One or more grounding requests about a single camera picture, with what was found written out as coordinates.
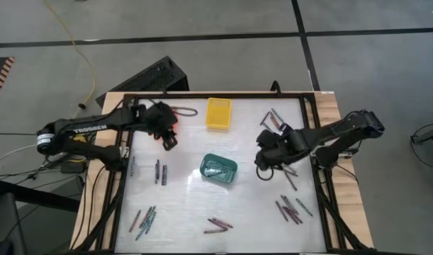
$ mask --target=table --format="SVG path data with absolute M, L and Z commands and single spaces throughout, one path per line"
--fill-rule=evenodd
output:
M 209 91 L 199 91 L 199 92 L 168 92 L 169 94 L 274 94 L 275 92 L 263 92 L 263 91 L 230 91 L 230 92 L 209 92 Z M 289 93 L 309 93 L 309 92 L 296 92 L 290 91 Z M 326 125 L 332 123 L 341 118 L 339 114 L 339 109 L 337 107 L 337 101 L 335 94 L 333 92 L 312 92 L 315 95 L 315 102 L 317 105 L 317 111 L 319 114 L 320 124 Z M 125 92 L 110 92 L 106 96 L 106 101 L 104 103 L 104 107 L 102 113 L 108 113 L 111 111 L 117 103 L 123 98 Z M 144 94 L 158 94 L 161 92 L 144 92 Z M 314 125 L 312 114 L 308 111 L 308 117 L 310 121 L 310 126 Z M 95 144 L 99 146 L 107 146 L 113 145 L 116 139 L 116 131 L 105 130 L 100 131 L 96 135 Z M 350 170 L 354 173 L 354 168 L 352 165 L 352 161 L 350 159 L 340 159 L 339 165 Z M 81 244 L 81 242 L 87 236 L 87 232 L 91 231 L 94 225 L 98 222 L 103 207 L 103 201 L 106 194 L 106 187 L 108 183 L 108 171 L 103 171 L 98 179 L 96 180 L 97 173 L 99 169 L 103 166 L 103 164 L 99 160 L 93 160 L 89 165 L 88 171 L 88 179 L 87 182 L 89 185 L 86 189 L 86 193 L 83 194 L 83 198 L 81 199 L 81 206 L 79 208 L 79 212 L 77 215 L 77 220 L 74 226 L 74 232 L 72 236 L 72 240 L 74 241 L 77 238 L 77 242 L 75 246 Z M 120 174 L 116 174 L 116 179 L 120 178 Z M 94 199 L 93 199 L 93 210 L 92 214 L 90 213 L 90 200 L 92 197 L 92 186 L 95 184 L 94 190 Z M 339 213 L 344 221 L 347 223 L 352 232 L 360 239 L 368 247 L 372 247 L 372 239 L 369 231 L 369 226 L 367 224 L 366 215 L 364 212 L 363 203 L 361 200 L 361 194 L 359 192 L 358 185 L 356 181 L 347 173 L 343 171 L 334 170 L 332 175 L 332 181 L 334 183 L 334 191 L 337 198 L 337 204 L 339 206 Z M 117 189 L 118 182 L 114 183 L 113 194 L 115 194 Z M 86 208 L 84 211 L 83 202 L 84 196 L 86 196 Z M 84 217 L 84 224 L 81 229 L 80 235 L 77 237 L 79 233 L 79 229 L 81 227 L 81 221 Z M 330 237 L 332 240 L 332 246 L 334 248 L 339 247 L 338 239 L 336 235 L 336 227 L 331 217 L 327 214 L 328 225 L 330 227 Z M 113 215 L 108 220 L 106 224 L 105 234 L 103 236 L 102 249 L 109 248 L 110 244 L 110 233 L 112 231 L 113 226 Z

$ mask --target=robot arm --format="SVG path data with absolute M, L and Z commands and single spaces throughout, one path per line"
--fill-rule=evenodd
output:
M 345 118 L 318 129 L 294 130 L 287 124 L 280 127 L 282 135 L 263 130 L 257 137 L 261 150 L 254 163 L 265 171 L 282 164 L 292 164 L 308 156 L 318 145 L 339 138 L 327 147 L 315 150 L 315 158 L 321 167 L 331 167 L 339 153 L 360 140 L 377 138 L 383 134 L 384 126 L 373 112 L 354 111 Z
M 136 130 L 153 134 L 155 139 L 162 138 L 163 147 L 170 150 L 177 144 L 172 129 L 172 125 L 176 122 L 174 112 L 165 103 L 155 103 L 149 108 L 143 104 L 138 106 L 123 104 L 121 108 L 116 107 L 105 115 L 71 120 L 59 119 L 48 123 L 37 132 L 37 150 L 44 155 L 67 152 L 100 159 L 106 169 L 117 171 L 122 166 L 122 156 L 117 146 L 100 147 L 70 137 L 99 130 Z

